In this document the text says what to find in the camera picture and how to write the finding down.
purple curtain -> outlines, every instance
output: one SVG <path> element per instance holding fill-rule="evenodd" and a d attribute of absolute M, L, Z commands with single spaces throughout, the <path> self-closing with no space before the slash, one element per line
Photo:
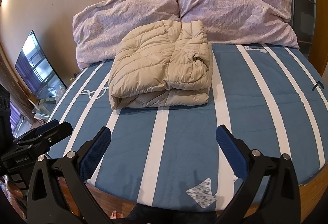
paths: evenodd
<path fill-rule="evenodd" d="M 11 111 L 11 116 L 10 116 L 10 124 L 11 124 L 11 130 L 14 131 L 20 121 L 21 113 L 14 107 L 12 103 L 10 103 L 10 111 Z"/>
<path fill-rule="evenodd" d="M 36 95 L 36 93 L 41 88 L 42 82 L 34 73 L 33 68 L 29 64 L 23 51 L 21 51 L 19 54 L 15 68 L 17 69 L 25 84 L 30 88 L 31 92 Z"/>

television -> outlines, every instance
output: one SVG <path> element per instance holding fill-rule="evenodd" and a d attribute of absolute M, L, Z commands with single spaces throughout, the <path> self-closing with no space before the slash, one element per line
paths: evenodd
<path fill-rule="evenodd" d="M 56 96 L 67 88 L 44 55 L 33 30 L 19 53 L 15 68 L 37 99 Z"/>

white stripe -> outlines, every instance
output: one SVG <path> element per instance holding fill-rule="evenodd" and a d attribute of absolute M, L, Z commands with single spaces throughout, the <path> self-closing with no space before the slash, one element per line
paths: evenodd
<path fill-rule="evenodd" d="M 78 75 L 78 77 L 73 81 L 73 83 L 68 87 L 68 89 L 66 90 L 66 92 L 64 93 L 64 95 L 62 96 L 62 98 L 59 100 L 58 104 L 56 105 L 56 107 L 53 109 L 49 119 L 47 122 L 51 121 L 52 117 L 54 116 L 54 114 L 56 113 L 58 107 L 60 106 L 60 104 L 62 103 L 63 99 L 66 97 L 66 95 L 68 94 L 68 92 L 71 90 L 71 88 L 73 88 L 74 84 L 78 81 L 78 79 L 83 75 L 84 72 L 86 72 L 86 70 L 89 67 L 85 68 L 84 70 L 82 70 L 82 72 L 80 73 L 80 75 Z"/>
<path fill-rule="evenodd" d="M 67 114 L 69 113 L 70 109 L 72 108 L 73 104 L 75 103 L 77 97 L 80 95 L 80 93 L 84 90 L 85 86 L 89 83 L 89 81 L 91 80 L 91 78 L 96 74 L 96 72 L 98 71 L 98 69 L 103 65 L 104 61 L 101 62 L 96 69 L 91 73 L 91 75 L 87 78 L 87 80 L 83 83 L 83 85 L 81 86 L 81 88 L 78 90 L 78 92 L 75 94 L 75 96 L 73 97 L 72 101 L 69 103 L 67 109 L 65 110 L 63 116 L 61 117 L 59 123 L 62 123 Z"/>
<path fill-rule="evenodd" d="M 231 132 L 230 116 L 227 106 L 227 101 L 224 94 L 224 89 L 221 81 L 221 76 L 218 64 L 213 53 L 213 77 L 212 88 L 214 96 L 214 106 L 216 114 L 216 125 L 224 124 Z M 219 177 L 218 177 L 218 192 L 216 193 L 215 210 L 224 210 L 233 197 L 233 181 L 234 173 L 229 165 L 227 158 L 219 147 Z"/>
<path fill-rule="evenodd" d="M 290 74 L 290 72 L 288 71 L 288 69 L 281 62 L 281 60 L 277 57 L 277 55 L 269 47 L 267 47 L 265 44 L 263 44 L 263 47 L 276 60 L 276 62 L 281 67 L 281 69 L 283 70 L 283 72 L 286 74 L 287 78 L 291 82 L 292 86 L 294 87 L 295 91 L 298 93 L 298 95 L 301 98 L 301 101 L 304 104 L 304 108 L 306 110 L 306 113 L 309 116 L 309 120 L 310 120 L 312 129 L 313 129 L 313 133 L 314 133 L 314 138 L 315 138 L 315 141 L 317 143 L 317 149 L 318 149 L 318 155 L 319 155 L 319 163 L 320 163 L 320 168 L 322 168 L 323 165 L 325 164 L 325 156 L 324 156 L 324 152 L 323 152 L 323 147 L 322 147 L 322 141 L 321 141 L 321 137 L 320 137 L 319 128 L 318 128 L 317 122 L 315 120 L 315 117 L 313 115 L 313 112 L 312 112 L 312 109 L 310 107 L 310 104 L 307 101 L 307 99 L 306 99 L 304 93 L 302 92 L 301 88 L 297 84 L 296 80 L 293 78 L 293 76 Z"/>
<path fill-rule="evenodd" d="M 287 47 L 284 47 L 286 49 L 286 51 L 292 56 L 294 57 L 294 59 L 296 60 L 296 62 L 301 66 L 301 68 L 304 70 L 304 72 L 306 73 L 306 75 L 308 75 L 308 77 L 310 78 L 310 80 L 312 81 L 313 85 L 316 85 L 316 81 L 315 79 L 312 77 L 312 75 L 310 74 L 310 72 L 306 69 L 306 67 L 303 65 L 303 63 L 294 55 L 294 53 L 289 50 Z M 325 98 L 322 90 L 320 89 L 320 86 L 317 86 L 317 91 L 318 93 L 320 94 L 321 96 L 321 99 L 323 100 L 326 108 L 327 108 L 327 111 L 328 111 L 328 102 L 327 102 L 327 99 Z"/>
<path fill-rule="evenodd" d="M 153 133 L 142 175 L 137 202 L 152 206 L 161 163 L 166 125 L 169 117 L 169 107 L 159 107 L 156 114 Z"/>
<path fill-rule="evenodd" d="M 115 124 L 117 122 L 117 119 L 120 115 L 120 112 L 121 112 L 121 109 L 117 109 L 117 110 L 112 111 L 112 113 L 109 117 L 109 120 L 106 124 L 106 127 L 108 129 L 110 129 L 111 134 L 113 134 L 113 130 L 114 130 Z M 104 158 L 104 156 L 101 158 L 101 160 L 100 160 L 95 172 L 93 173 L 91 179 L 87 180 L 87 183 L 89 183 L 93 186 L 95 186 L 95 184 L 96 184 L 96 180 L 97 180 L 97 177 L 98 177 L 98 174 L 99 174 L 99 169 L 100 169 L 101 163 L 103 161 L 103 158 Z"/>
<path fill-rule="evenodd" d="M 280 153 L 281 154 L 286 153 L 291 156 L 285 125 L 284 125 L 282 116 L 280 114 L 278 105 L 277 105 L 273 95 L 271 94 L 271 92 L 268 88 L 268 85 L 266 84 L 264 78 L 262 77 L 259 69 L 255 65 L 255 63 L 253 62 L 253 60 L 251 59 L 249 54 L 246 52 L 245 48 L 242 45 L 236 45 L 236 46 L 237 46 L 238 50 L 240 51 L 241 55 L 243 56 L 243 58 L 245 59 L 251 72 L 253 73 L 254 78 L 255 78 L 258 86 L 260 87 L 260 90 L 261 90 L 261 92 L 265 98 L 265 101 L 268 105 L 268 108 L 269 108 L 269 111 L 270 111 L 270 114 L 271 114 L 271 117 L 273 120 L 273 124 L 276 129 Z"/>
<path fill-rule="evenodd" d="M 72 149 L 74 141 L 75 141 L 75 139 L 76 139 L 81 127 L 82 127 L 83 121 L 85 120 L 85 118 L 86 118 L 90 108 L 92 107 L 93 103 L 96 101 L 96 98 L 98 97 L 98 95 L 101 92 L 102 88 L 104 87 L 106 82 L 109 80 L 109 76 L 110 76 L 110 72 L 108 72 L 108 74 L 106 75 L 106 77 L 103 79 L 103 81 L 99 85 L 98 89 L 96 90 L 95 94 L 90 99 L 90 101 L 87 104 L 86 108 L 84 108 L 84 111 L 83 111 L 82 115 L 80 116 L 80 119 L 78 120 L 78 122 L 75 126 L 75 129 L 73 130 L 73 133 L 72 133 L 72 135 L 71 135 L 71 137 L 68 141 L 68 144 L 66 145 L 66 149 L 64 151 L 63 156 L 65 156 Z"/>

folded puffer jacket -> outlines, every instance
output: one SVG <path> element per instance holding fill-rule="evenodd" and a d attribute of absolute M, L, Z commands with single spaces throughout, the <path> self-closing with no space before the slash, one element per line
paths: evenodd
<path fill-rule="evenodd" d="M 213 53 L 201 21 L 163 20 L 130 31 L 109 77 L 112 109 L 207 103 Z"/>

blue gripper pad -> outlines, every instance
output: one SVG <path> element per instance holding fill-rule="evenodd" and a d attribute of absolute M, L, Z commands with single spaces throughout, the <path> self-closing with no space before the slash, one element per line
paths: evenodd
<path fill-rule="evenodd" d="M 217 127 L 216 141 L 222 149 L 235 175 L 245 181 L 248 176 L 248 162 L 229 136 L 228 132 L 228 130 L 224 129 L 223 125 Z"/>
<path fill-rule="evenodd" d="M 58 125 L 59 125 L 58 120 L 56 120 L 56 119 L 51 120 L 50 122 L 45 123 L 40 127 L 37 127 L 37 129 L 35 131 L 35 136 L 39 136 L 40 134 L 42 134 L 42 133 L 46 132 L 47 130 L 50 130 Z"/>
<path fill-rule="evenodd" d="M 79 174 L 82 181 L 90 179 L 95 172 L 101 158 L 106 152 L 112 135 L 110 129 L 103 127 L 92 141 L 85 142 L 87 146 L 91 144 L 90 149 L 84 154 L 79 162 Z"/>

